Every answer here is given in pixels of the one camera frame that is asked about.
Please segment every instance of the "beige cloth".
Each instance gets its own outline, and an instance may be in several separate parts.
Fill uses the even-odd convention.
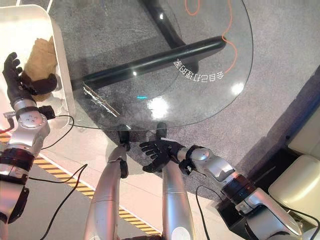
[[[24,66],[25,73],[31,80],[38,81],[48,78],[56,71],[57,58],[53,37],[49,41],[37,38],[35,40],[29,59]]]

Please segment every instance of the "floor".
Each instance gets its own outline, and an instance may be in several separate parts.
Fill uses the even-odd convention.
[[[51,181],[57,180],[35,164],[30,171],[30,176]],[[28,201],[23,215],[9,225],[10,240],[40,239],[45,234],[56,208],[72,189],[66,184],[34,180],[29,180],[26,187],[30,190]],[[90,199],[80,192],[74,191],[60,209],[45,239],[83,239],[89,206]],[[121,218],[118,219],[118,224],[120,239],[146,235]]]
[[[0,0],[0,5],[14,4],[13,2],[15,1]],[[44,7],[47,5],[44,4],[47,1],[33,1],[35,2]],[[311,111],[310,105],[314,104],[319,96],[320,74],[314,73],[320,64],[320,42],[317,41],[320,38],[320,25],[315,24],[320,22],[318,14],[320,2],[292,0],[288,4],[287,1],[245,0],[244,3],[252,26],[254,55],[251,74],[243,92],[219,114],[198,124],[171,128],[168,137],[179,140],[186,146],[198,144],[210,148],[215,154],[226,158],[240,172],[249,175],[255,166],[262,164],[280,147],[279,143],[284,144],[286,138],[284,133],[291,134],[294,131],[292,126],[295,128],[299,126]],[[66,8],[66,12],[64,10],[62,12],[59,11],[58,5],[58,2],[53,1],[50,11],[75,18],[69,8]],[[67,0],[63,1],[60,7],[63,5],[72,6]],[[93,23],[87,22],[88,18],[85,15],[79,19],[82,22],[78,24],[83,24],[87,31],[90,31]],[[90,16],[89,19],[94,22],[94,16]],[[72,23],[73,21],[58,22],[65,41],[74,38],[70,35],[75,29]],[[92,37],[102,39],[99,35]],[[100,56],[101,59],[104,56],[102,49],[98,47],[92,47],[84,52],[83,45],[68,46],[66,53],[70,69],[72,65],[77,64],[93,66],[96,64],[96,56]],[[117,54],[113,52],[111,56],[114,59]],[[104,63],[100,61],[98,64],[103,67]],[[83,74],[83,72],[70,73],[71,77]],[[64,132],[65,129],[52,131],[46,143],[54,142],[57,136],[61,136]],[[102,131],[75,128],[61,143],[44,151],[43,154],[70,172],[88,163],[90,168],[84,172],[83,179],[95,186],[106,164],[106,156],[115,146],[110,140],[115,141],[115,136],[112,132],[106,134],[110,138]],[[136,142],[132,144],[132,151],[129,153],[130,176],[121,181],[120,204],[155,228],[162,230],[161,178],[142,172],[141,165],[147,164],[148,160],[140,152],[137,143],[152,137],[152,132],[141,132],[140,135],[132,137]],[[190,192],[193,218],[198,223],[200,214],[195,203],[195,188],[201,182],[206,184],[209,182],[195,175],[191,177],[186,179],[186,187]],[[223,236],[224,239],[237,239],[237,236],[226,229],[212,207],[217,199],[206,192],[202,192],[201,196],[200,201],[205,208],[207,224],[212,226],[209,229],[212,238],[220,239]],[[152,202],[152,208],[145,208],[146,201]],[[72,211],[66,211],[64,215],[70,214],[69,212]],[[195,227],[197,239],[205,239],[202,226],[196,224]]]

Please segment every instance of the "round glass tabletop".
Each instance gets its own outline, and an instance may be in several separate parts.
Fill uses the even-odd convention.
[[[76,125],[194,124],[245,87],[253,37],[242,0],[93,2],[57,2],[50,12],[62,31]]]

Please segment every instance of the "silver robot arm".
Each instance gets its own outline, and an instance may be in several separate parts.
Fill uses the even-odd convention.
[[[301,240],[302,232],[294,219],[261,188],[256,188],[225,159],[210,149],[192,146],[176,155],[180,169],[196,170],[214,180],[235,209],[246,217],[246,230],[257,240]]]
[[[54,116],[50,106],[38,108],[30,93],[22,88],[19,81],[22,69],[16,68],[20,63],[16,57],[17,54],[11,53],[3,70],[7,94],[14,109],[4,116],[11,125],[9,129],[13,128],[13,117],[16,117],[18,127],[0,156],[0,240],[8,239],[8,224],[19,218],[25,208],[29,171],[50,133],[46,116]]]

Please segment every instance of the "black cable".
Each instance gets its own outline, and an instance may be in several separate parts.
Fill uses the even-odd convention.
[[[63,201],[60,203],[60,205],[59,205],[59,206],[57,207],[57,209],[55,210],[55,212],[54,212],[54,214],[53,214],[53,216],[52,216],[52,218],[51,218],[51,220],[50,220],[50,223],[49,223],[49,225],[48,225],[48,227],[47,227],[47,229],[46,229],[43,237],[42,237],[40,240],[44,240],[44,239],[46,238],[46,236],[48,235],[48,233],[49,233],[49,231],[50,231],[50,228],[51,228],[51,226],[52,226],[52,224],[53,224],[53,222],[54,222],[54,220],[55,220],[56,215],[58,214],[60,208],[63,206],[63,204],[65,203],[65,201],[70,197],[70,195],[71,195],[71,194],[76,190],[76,188],[78,187],[78,184],[79,184],[79,181],[80,181],[80,176],[81,176],[82,172],[85,170],[85,168],[86,168],[87,166],[88,166],[88,164],[85,164],[85,165],[83,165],[83,166],[81,167],[82,169],[81,169],[81,171],[80,171],[80,173],[79,173],[79,176],[78,176],[78,179],[77,179],[77,181],[76,181],[75,186],[73,187],[73,189],[69,192],[69,194],[63,199]]]
[[[78,128],[84,128],[84,129],[110,130],[107,128],[99,128],[99,127],[91,127],[91,126],[80,126],[80,125],[73,125],[73,126],[78,127]]]
[[[205,232],[205,235],[206,235],[206,239],[210,240],[210,237],[209,237],[209,234],[208,234],[208,230],[207,230],[207,226],[206,226],[206,222],[205,222],[205,217],[204,217],[204,214],[202,212],[202,209],[201,209],[201,206],[200,206],[200,203],[199,203],[199,199],[198,199],[198,190],[199,190],[200,187],[206,188],[206,189],[214,192],[219,197],[219,199],[221,201],[222,201],[222,198],[219,196],[219,194],[216,191],[214,191],[211,188],[208,188],[206,186],[203,186],[203,185],[198,186],[196,188],[196,190],[195,190],[196,203],[198,204],[198,207],[199,207],[199,210],[200,210],[200,214],[201,214],[201,218],[202,218],[202,224],[203,224],[204,232]]]
[[[69,118],[71,118],[71,119],[72,119],[71,127],[70,127],[70,129],[69,129],[62,137],[60,137],[55,143],[51,144],[50,146],[43,147],[43,148],[41,148],[41,150],[51,148],[53,145],[55,145],[56,143],[58,143],[61,139],[63,139],[63,138],[71,131],[71,129],[72,129],[72,128],[74,127],[74,125],[75,125],[75,119],[74,119],[72,116],[70,116],[70,115],[59,115],[59,116],[57,116],[57,117],[69,117]]]
[[[29,179],[36,180],[36,181],[41,181],[41,182],[53,183],[53,184],[63,184],[63,183],[66,183],[66,182],[70,181],[71,179],[73,179],[73,177],[83,168],[85,168],[85,165],[80,167],[71,177],[69,177],[65,181],[51,181],[51,180],[40,179],[40,178],[31,177],[31,176],[29,177]]]
[[[311,218],[311,219],[315,220],[316,223],[317,223],[317,227],[316,227],[316,230],[315,230],[315,232],[313,233],[312,237],[310,238],[310,240],[314,240],[314,239],[316,238],[317,234],[318,234],[319,231],[320,231],[320,221],[319,221],[317,218],[315,218],[314,216],[311,216],[311,215],[309,215],[309,214],[306,214],[306,213],[304,213],[304,212],[291,209],[291,208],[286,207],[286,206],[283,206],[283,208],[284,208],[284,209],[287,209],[287,210],[290,210],[290,211],[292,211],[292,212],[295,212],[295,213],[297,213],[297,214],[305,215],[305,216],[307,216],[308,218]]]

